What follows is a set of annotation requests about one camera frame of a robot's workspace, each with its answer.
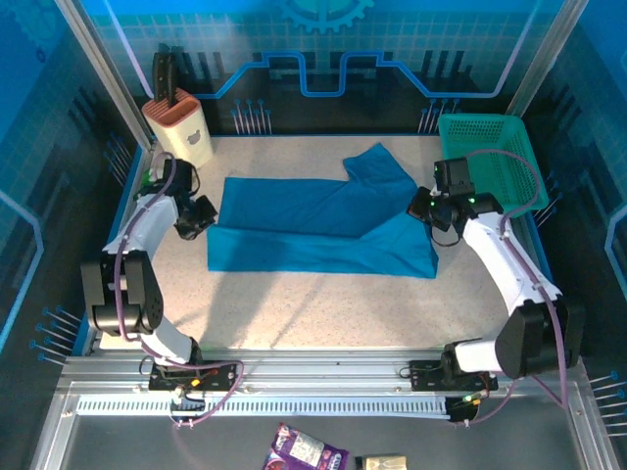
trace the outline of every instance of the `transparent enclosure wall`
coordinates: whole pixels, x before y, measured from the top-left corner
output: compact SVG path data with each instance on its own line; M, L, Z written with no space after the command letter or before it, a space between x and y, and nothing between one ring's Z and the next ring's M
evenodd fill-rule
M75 341L79 264L107 240L135 143L53 2L0 0L0 13L0 468L19 469Z
M582 353L591 377L616 369L621 380L627 374L626 25L627 3L590 0L525 116L554 201L536 223L555 280L585 303ZM613 442L624 458L624 438Z
M436 133L502 113L560 0L84 0L138 104L155 52L212 134Z

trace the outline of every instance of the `cable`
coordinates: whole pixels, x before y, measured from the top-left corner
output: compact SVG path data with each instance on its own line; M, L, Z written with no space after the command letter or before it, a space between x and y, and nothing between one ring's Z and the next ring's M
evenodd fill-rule
M490 419L492 416L494 416L495 414L497 414L499 411L501 411L501 409L506 405L506 403L509 401L509 399L511 398L511 394L513 394L514 389L516 388L517 382L514 380L513 382L511 382L511 385L509 386L509 390L507 391L506 396L503 398L503 401L501 401L492 411L490 411L488 414L485 414L483 416L481 416L480 418L475 417L472 421L462 421L460 423L452 423L456 428L458 428L459 426L465 426L468 427L470 425L475 425L475 424L479 424L479 423L483 423L484 421L487 421L488 419Z
M166 184L153 196L148 203L141 208L135 217L128 223L124 233L122 234L120 240L120 246L118 247L118 252L116 253L116 260L114 262L114 295L116 298L116 313L118 315L118 325L120 326L120 335L122 338L128 342L139 341L139 337L137 338L129 338L126 333L126 325L124 323L124 307L121 299L121 258L124 253L124 249L126 248L126 244L128 243L128 239L130 238L130 234L135 228L137 222L141 219L141 217L146 213L148 209L153 207L155 203L166 193L169 186L174 181L174 174L176 173L176 158L170 152L162 152L161 155L169 156L172 160L172 168L168 176L168 180L166 180Z
M188 369L188 370L207 370L207 369L214 369L217 367L222 367L224 365L239 365L240 366L240 371L237 375L237 379L233 383L233 386L230 388L230 390L226 393L226 395L217 403L216 406L214 406L214 408L211 411L209 411L208 413L204 414L203 416L199 418L196 418L195 420L189 420L187 423L185 423L185 425L191 427L191 426L194 426L194 424L201 423L202 421L205 421L206 419L214 415L224 405L224 403L235 393L235 390L239 386L244 376L244 363L240 360L235 360L235 361L230 361L230 362L214 362L212 364L205 364L205 365L178 364L176 362L173 362L167 359L166 357L161 356L157 352L150 349L150 347L148 347L143 341L141 341L140 337L129 338L126 332L126 325L124 323L124 308L123 308L123 303L122 303L122 298L121 298L121 259L122 259L124 249L126 248L126 245L128 243L128 239L130 238L130 235L133 229L135 228L135 225L137 224L137 222L139 222L141 217L151 207L153 207L157 203L157 201L166 193L166 191L168 190L168 188L170 187L170 185L172 184L174 180L174 174L176 173L176 158L170 152L162 152L160 156L161 155L165 155L166 157L169 157L172 161L172 166L169 172L168 179L166 180L166 183L163 185L163 187L157 192L157 194L155 194L155 196L153 196L150 199L150 201L148 201L148 203L144 207L142 207L137 212L137 214L133 217L133 219L128 223L128 225L124 229L124 232L120 240L120 246L118 247L118 252L116 253L116 260L114 262L114 294L115 294L115 299L116 299L116 314L118 316L118 325L120 327L120 335L122 336L122 338L128 343L139 341L141 343L141 349L146 354L150 355L153 358L162 360L164 362L167 362L181 369ZM198 189L200 188L200 178L198 178L198 173L196 173L196 177L199 182L199 186L196 189L196 191L198 191ZM142 373L141 367L145 360L146 360L146 357L144 357L139 364L140 373Z
M466 159L471 158L471 157L476 157L478 155L483 155L483 154L501 154L501 155L505 155L508 156L512 159L515 159L519 162L521 162L531 173L533 180L534 180L534 187L535 187L535 191L534 191L534 195L531 199L529 199L529 201L525 204L523 204L522 206L519 206L518 208L507 212L502 218L501 218L501 222L499 223L499 229L501 230L502 234L506 234L506 224L507 222L516 214L520 213L520 212L524 212L527 209L529 209L538 199L538 197L540 196L540 187L541 187L541 183L540 183L540 176L538 175L538 172L535 170L535 168L526 160L524 160L522 157L518 156L517 154L513 153L513 152L508 152L507 150L501 150L501 149L481 149L481 150L475 150L474 152L470 152L469 154L465 155L464 157ZM503 237L503 241L507 247L507 249L509 250L509 252L511 253L511 255L516 259L516 261L520 264L520 266L522 267L523 271L525 271L525 274L527 274L529 276L529 279L531 279L531 281L534 283L535 286L538 286L538 292L540 293L540 295L542 296L542 299L544 300L545 304L547 304L547 308L549 310L549 316L551 317L551 322L553 324L553 329L554 329L554 335L555 335L555 347L557 349L557 367L559 369L559 384L560 384L560 388L561 388L561 399L559 399L550 389L549 387L547 387L547 385L542 382L538 377L532 376L532 378L538 383L538 385L540 385L540 387L547 392L547 394L549 395L549 397L555 401L555 403L557 403L561 408L566 409L568 407L568 384L567 384L567 379L566 379L566 353L564 350L564 340L563 340L563 335L561 334L561 327L559 325L559 318L557 317L557 311L555 310L555 306L553 305L553 301L551 301L551 298L549 297L549 293L547 293L546 289L542 286L542 284L540 283L540 279L538 278L538 276L536 276L536 274L534 273L533 269L529 266L529 264L527 263L527 261L524 259L524 257L518 252L518 250L516 249L516 247L511 243L511 241L509 240L508 237ZM474 419L472 420L470 423L472 424L478 424L481 423L483 421L485 421L486 419L494 416L495 414L497 414L501 408L503 408L503 406L506 405L506 403L509 401L509 399L511 398L511 393L513 392L513 389L515 387L515 380L511 383L511 387L509 388L509 391L507 392L507 395L505 396L505 398L503 399L503 401L501 403L499 403L499 406L497 406L495 409L493 409L490 413L486 414L485 416L482 416L481 418L478 419Z
M212 364L205 364L205 365L177 364L175 362L172 362L172 361L168 360L165 357L162 357L157 352L151 350L150 347L147 346L145 343L142 343L141 349L146 354L149 354L149 355L151 355L151 356L153 356L153 357L155 357L157 359L164 360L164 361L172 364L175 367L178 367L180 369L185 369L185 370L215 369L217 367L223 367L224 365L238 365L239 368L240 368L239 373L237 374L237 378L235 379L235 382L233 382L233 385L231 386L231 388L228 390L228 392L226 392L224 397L222 397L222 399L216 404L216 406L214 406L212 409L207 411L202 416L199 416L199 417L193 418L193 419L189 419L187 421L178 422L178 421L174 420L174 418L171 416L169 419L171 419L172 422L174 424L176 424L177 426L187 426L187 427L192 428L192 427L196 426L197 424L200 424L203 421L211 418L214 414L216 414L222 408L222 406L226 403L226 401L233 396L233 394L235 393L235 391L239 387L239 384L242 382L242 379L244 378L244 362L242 362L241 360L231 360L231 361L225 361L225 362L214 362Z

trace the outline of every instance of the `blue cloth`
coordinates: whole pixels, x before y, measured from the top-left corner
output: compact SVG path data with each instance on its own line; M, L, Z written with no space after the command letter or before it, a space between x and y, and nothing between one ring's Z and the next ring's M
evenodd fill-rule
M348 181L226 178L209 269L434 278L427 227L406 214L413 180L381 144L344 168Z

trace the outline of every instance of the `green plastic basket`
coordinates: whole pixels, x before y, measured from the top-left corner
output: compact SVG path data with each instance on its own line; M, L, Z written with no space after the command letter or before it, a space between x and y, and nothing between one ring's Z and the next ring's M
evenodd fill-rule
M529 162L540 177L540 195L529 211L549 203L522 120L502 115L441 115L438 121L445 160L457 159L475 150L499 149L513 152ZM520 162L506 155L477 155L468 159L470 178L477 193L492 193L506 212L526 204L535 192L533 176Z

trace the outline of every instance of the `purple snack bag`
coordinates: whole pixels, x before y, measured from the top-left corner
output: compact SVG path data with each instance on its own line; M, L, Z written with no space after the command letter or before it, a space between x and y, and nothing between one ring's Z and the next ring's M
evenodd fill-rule
M281 423L264 470L345 470L349 453Z

